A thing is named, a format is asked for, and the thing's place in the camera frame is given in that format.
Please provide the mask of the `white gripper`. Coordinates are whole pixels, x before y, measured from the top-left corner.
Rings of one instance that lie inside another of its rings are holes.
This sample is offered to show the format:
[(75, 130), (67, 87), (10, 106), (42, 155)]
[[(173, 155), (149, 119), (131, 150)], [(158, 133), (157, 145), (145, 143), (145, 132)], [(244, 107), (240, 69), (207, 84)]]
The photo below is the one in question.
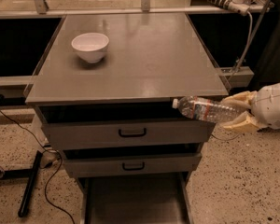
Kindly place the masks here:
[(253, 133), (264, 128), (280, 129), (280, 83), (256, 91), (243, 91), (221, 101), (225, 105), (250, 109), (236, 119), (225, 122), (225, 130), (236, 133)]

